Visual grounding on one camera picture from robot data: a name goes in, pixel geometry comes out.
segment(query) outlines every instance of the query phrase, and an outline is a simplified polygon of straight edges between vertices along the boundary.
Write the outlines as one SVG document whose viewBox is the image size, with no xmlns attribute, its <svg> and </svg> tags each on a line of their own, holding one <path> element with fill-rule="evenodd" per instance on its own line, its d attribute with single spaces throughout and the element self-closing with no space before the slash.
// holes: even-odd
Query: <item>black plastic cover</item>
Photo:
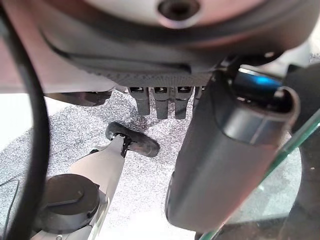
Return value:
<svg viewBox="0 0 320 240">
<path fill-rule="evenodd" d="M 224 22 L 167 29 L 114 17 L 84 0 L 32 0 L 32 7 L 56 53 L 126 87 L 205 86 L 227 56 L 260 57 L 300 45 L 320 11 L 318 0 L 268 0 Z"/>
<path fill-rule="evenodd" d="M 77 174 L 51 177 L 46 183 L 35 228 L 67 234 L 86 226 L 99 207 L 98 188 L 88 178 Z"/>
</svg>

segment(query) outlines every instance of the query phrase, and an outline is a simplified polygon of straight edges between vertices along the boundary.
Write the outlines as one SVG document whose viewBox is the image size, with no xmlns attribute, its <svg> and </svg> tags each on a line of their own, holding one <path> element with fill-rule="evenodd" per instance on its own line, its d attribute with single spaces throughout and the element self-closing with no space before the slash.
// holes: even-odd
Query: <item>white surface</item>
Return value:
<svg viewBox="0 0 320 240">
<path fill-rule="evenodd" d="M 160 25 L 160 0 L 86 0 L 93 6 L 119 18 L 146 25 Z M 201 0 L 197 25 L 217 23 L 245 13 L 266 0 Z"/>
<path fill-rule="evenodd" d="M 69 106 L 68 103 L 45 98 L 49 116 Z M 0 151 L 32 126 L 27 94 L 0 94 Z"/>
</svg>

